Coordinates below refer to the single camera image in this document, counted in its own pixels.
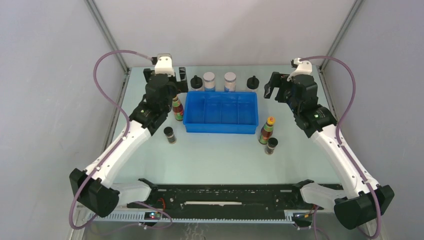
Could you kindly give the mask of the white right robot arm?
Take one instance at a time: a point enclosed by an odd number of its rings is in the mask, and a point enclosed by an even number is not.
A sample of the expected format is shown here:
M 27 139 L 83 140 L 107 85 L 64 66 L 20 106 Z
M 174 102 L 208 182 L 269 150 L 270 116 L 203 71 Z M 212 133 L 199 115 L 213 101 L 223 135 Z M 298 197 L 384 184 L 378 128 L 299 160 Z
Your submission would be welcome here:
M 296 125 L 327 154 L 342 186 L 334 190 L 309 179 L 301 181 L 293 186 L 291 204 L 297 209 L 314 204 L 332 210 L 348 230 L 382 216 L 395 196 L 394 190 L 380 185 L 344 141 L 330 110 L 318 103 L 314 77 L 274 71 L 264 86 L 264 98 L 270 99 L 274 88 L 278 88 L 275 100 L 289 106 Z

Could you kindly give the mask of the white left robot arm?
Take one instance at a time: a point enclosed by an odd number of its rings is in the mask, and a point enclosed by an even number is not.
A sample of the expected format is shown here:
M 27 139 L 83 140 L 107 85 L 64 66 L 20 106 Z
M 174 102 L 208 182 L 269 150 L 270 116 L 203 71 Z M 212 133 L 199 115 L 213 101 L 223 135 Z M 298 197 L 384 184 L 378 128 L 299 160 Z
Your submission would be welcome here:
M 111 214 L 117 206 L 140 202 L 153 208 L 158 194 L 153 183 L 139 179 L 130 183 L 115 183 L 120 169 L 135 150 L 145 143 L 164 123 L 172 110 L 173 99 L 189 91 L 187 79 L 175 74 L 144 69 L 145 94 L 127 118 L 128 123 L 109 147 L 84 170 L 74 169 L 69 180 L 75 199 L 98 217 Z

